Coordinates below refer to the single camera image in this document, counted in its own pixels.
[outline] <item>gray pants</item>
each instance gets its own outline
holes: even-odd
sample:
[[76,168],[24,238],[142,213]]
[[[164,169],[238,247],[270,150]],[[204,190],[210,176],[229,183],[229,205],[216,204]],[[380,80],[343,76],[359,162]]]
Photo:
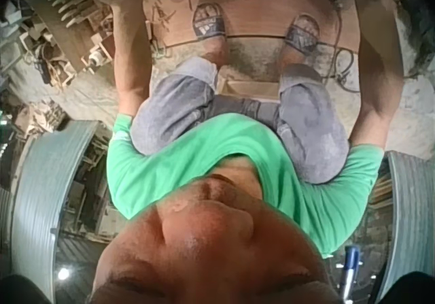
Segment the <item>gray pants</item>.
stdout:
[[349,143],[319,74],[290,65],[281,76],[280,104],[215,95],[218,71],[200,57],[182,63],[163,79],[133,120],[131,138],[149,156],[198,124],[239,113],[272,129],[283,142],[299,178],[321,184],[345,164]]

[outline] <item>slide sandal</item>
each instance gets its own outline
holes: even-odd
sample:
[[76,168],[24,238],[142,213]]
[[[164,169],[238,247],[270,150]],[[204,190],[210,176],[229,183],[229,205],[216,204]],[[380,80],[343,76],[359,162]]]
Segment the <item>slide sandal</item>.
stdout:
[[308,56],[314,51],[319,41],[319,36],[320,27],[316,20],[310,15],[301,14],[290,25],[285,36],[285,42]]
[[216,3],[200,4],[193,15],[192,25],[198,40],[226,36],[222,9]]

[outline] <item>blue pen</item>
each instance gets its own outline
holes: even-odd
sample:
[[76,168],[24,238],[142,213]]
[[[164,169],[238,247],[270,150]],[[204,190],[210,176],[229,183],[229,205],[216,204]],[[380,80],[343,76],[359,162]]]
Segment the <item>blue pen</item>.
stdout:
[[346,246],[346,257],[338,291],[342,300],[349,303],[352,293],[353,282],[356,280],[358,265],[360,263],[360,248],[358,246]]

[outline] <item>sleeve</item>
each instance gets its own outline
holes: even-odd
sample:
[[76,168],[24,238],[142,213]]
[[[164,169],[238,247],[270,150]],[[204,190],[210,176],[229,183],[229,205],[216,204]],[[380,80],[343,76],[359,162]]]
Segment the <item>sleeve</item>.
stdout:
[[118,193],[121,181],[130,167],[143,159],[142,154],[136,151],[130,137],[130,128],[133,118],[118,114],[115,120],[114,134],[109,142],[107,151],[107,183],[112,198]]
[[364,215],[377,180],[384,151],[371,145],[352,148],[341,173],[324,185],[304,184],[310,237],[322,256],[337,250],[351,236]]

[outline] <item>neck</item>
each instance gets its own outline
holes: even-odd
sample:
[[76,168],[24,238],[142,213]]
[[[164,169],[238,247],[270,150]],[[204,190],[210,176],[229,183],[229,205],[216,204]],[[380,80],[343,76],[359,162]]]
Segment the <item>neck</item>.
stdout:
[[245,156],[225,158],[210,173],[227,177],[247,194],[263,200],[263,191],[257,169],[249,158]]

